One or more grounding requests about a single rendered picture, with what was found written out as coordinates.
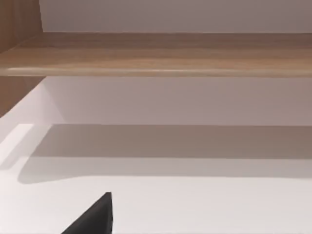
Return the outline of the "wooden open shelf unit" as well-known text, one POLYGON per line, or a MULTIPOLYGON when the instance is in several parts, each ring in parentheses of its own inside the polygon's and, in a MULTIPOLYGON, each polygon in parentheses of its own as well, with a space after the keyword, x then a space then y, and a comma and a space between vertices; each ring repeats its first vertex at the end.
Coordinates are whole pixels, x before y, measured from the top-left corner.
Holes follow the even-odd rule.
POLYGON ((43 78, 61 115, 78 79, 312 81, 312 0, 0 0, 0 77, 43 78))

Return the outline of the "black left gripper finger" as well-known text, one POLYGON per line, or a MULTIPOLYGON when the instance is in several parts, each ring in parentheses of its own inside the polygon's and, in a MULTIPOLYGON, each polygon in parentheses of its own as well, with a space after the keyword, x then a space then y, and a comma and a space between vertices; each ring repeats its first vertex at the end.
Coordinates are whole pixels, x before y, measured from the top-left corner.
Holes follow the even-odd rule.
POLYGON ((105 193, 61 234, 112 234, 112 193, 105 193))

